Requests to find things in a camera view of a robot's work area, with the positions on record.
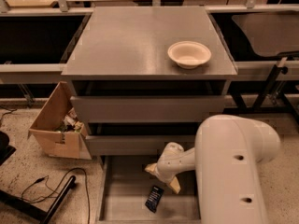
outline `cardboard box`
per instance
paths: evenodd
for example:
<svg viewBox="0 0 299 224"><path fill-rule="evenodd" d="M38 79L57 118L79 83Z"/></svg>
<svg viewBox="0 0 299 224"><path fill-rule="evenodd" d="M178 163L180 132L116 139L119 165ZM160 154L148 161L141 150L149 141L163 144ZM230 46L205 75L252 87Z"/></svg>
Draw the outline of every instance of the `cardboard box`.
<svg viewBox="0 0 299 224"><path fill-rule="evenodd" d="M71 91L66 82L60 82L44 104L29 132L50 156L90 160L92 157L86 148L87 132L84 126L80 133L54 131L72 108L70 97Z"/></svg>

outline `concrete floor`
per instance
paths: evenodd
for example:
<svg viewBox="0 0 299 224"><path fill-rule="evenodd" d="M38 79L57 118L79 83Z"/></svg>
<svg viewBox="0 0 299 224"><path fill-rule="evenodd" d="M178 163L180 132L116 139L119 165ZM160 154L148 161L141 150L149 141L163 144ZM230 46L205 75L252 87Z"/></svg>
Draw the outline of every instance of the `concrete floor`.
<svg viewBox="0 0 299 224"><path fill-rule="evenodd" d="M33 136L28 137L28 129L33 123L40 106L31 109L21 105L17 111L5 115L0 130L10 137L10 144L17 151L0 167L0 189L10 194L21 193L38 178L48 175L48 185L55 188L64 174L75 167L84 168L88 174L88 190L91 200L91 222L95 222L98 212L98 192L102 170L98 160L85 161L47 156ZM6 111L0 108L0 117ZM296 224L299 220L299 133L298 125L288 114L247 115L272 125L279 133L282 149L276 159L258 165L263 196L270 224ZM87 223L88 205L82 172L73 173L77 177L77 187L72 189L56 211L50 223ZM26 194L36 198L50 193L45 182L36 184ZM38 203L44 210L52 200ZM0 203L0 223L38 223L32 218Z"/></svg>

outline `bowl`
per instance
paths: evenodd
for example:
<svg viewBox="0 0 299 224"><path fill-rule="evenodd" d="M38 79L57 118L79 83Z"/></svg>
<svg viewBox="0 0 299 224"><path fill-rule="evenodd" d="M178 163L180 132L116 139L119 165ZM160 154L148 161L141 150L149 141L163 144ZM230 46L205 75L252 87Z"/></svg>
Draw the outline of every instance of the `bowl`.
<svg viewBox="0 0 299 224"><path fill-rule="evenodd" d="M168 56L184 69L194 69L207 63L211 58L211 51L201 43L180 41L168 49Z"/></svg>

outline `cabinet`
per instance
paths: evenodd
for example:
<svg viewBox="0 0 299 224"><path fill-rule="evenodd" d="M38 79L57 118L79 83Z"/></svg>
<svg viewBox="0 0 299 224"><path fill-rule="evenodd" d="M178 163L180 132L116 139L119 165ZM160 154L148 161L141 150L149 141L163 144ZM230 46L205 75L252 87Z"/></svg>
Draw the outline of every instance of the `cabinet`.
<svg viewBox="0 0 299 224"><path fill-rule="evenodd" d="M181 40L203 43L211 60L178 67L167 49ZM199 123L223 111L235 75L203 7L97 7L63 71L92 155L192 144Z"/></svg>

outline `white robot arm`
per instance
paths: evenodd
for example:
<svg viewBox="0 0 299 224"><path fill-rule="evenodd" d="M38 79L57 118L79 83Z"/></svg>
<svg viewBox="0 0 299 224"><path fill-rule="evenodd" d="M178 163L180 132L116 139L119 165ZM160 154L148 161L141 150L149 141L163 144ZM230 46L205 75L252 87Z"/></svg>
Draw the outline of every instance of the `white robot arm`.
<svg viewBox="0 0 299 224"><path fill-rule="evenodd" d="M176 174L195 170L203 224L267 224L257 162L273 160L280 139L269 125L235 116L206 119L195 147L169 143L146 171L179 192Z"/></svg>

